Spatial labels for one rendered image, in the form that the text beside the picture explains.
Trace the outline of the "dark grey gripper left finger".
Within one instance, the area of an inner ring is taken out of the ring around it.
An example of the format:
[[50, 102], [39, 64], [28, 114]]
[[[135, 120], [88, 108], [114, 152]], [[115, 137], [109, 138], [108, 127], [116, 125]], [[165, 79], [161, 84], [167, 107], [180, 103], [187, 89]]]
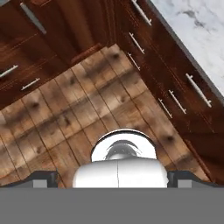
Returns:
[[7, 185], [2, 185], [2, 188], [57, 188], [58, 176], [59, 175], [56, 171], [35, 171], [23, 180], [12, 182]]

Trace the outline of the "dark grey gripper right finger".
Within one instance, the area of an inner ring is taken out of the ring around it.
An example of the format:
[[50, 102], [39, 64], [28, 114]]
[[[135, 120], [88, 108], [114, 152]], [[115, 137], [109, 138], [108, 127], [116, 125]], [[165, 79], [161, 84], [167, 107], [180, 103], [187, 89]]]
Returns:
[[168, 171], [167, 178], [169, 179], [167, 186], [172, 188], [224, 188], [224, 185], [201, 180], [190, 171]]

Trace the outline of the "dark wooden drawer cabinet run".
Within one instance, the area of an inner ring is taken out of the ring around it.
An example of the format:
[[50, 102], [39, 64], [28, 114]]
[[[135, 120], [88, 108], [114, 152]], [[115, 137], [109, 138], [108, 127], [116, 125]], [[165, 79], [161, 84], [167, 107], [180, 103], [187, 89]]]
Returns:
[[[152, 4], [146, 3], [146, 0], [136, 0], [148, 19], [151, 19], [150, 26], [130, 0], [114, 1], [118, 45], [127, 56], [131, 53], [141, 67], [139, 72], [145, 84], [157, 101], [158, 98], [163, 100], [172, 118], [159, 103], [160, 107], [199, 158], [209, 178], [224, 185], [224, 104]], [[129, 32], [134, 33], [145, 54], [139, 51]], [[193, 76], [206, 98], [212, 101], [211, 108], [200, 98], [186, 74]], [[169, 89], [186, 109], [186, 115], [172, 99]]]

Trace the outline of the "dark wooden cupboard run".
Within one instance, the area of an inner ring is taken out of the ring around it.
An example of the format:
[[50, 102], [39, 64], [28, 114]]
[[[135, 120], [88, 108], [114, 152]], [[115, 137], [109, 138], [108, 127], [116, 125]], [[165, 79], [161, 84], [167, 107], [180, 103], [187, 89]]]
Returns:
[[[25, 3], [43, 34], [20, 7]], [[0, 0], [0, 109], [108, 46], [113, 0]], [[40, 81], [21, 91], [22, 86]]]

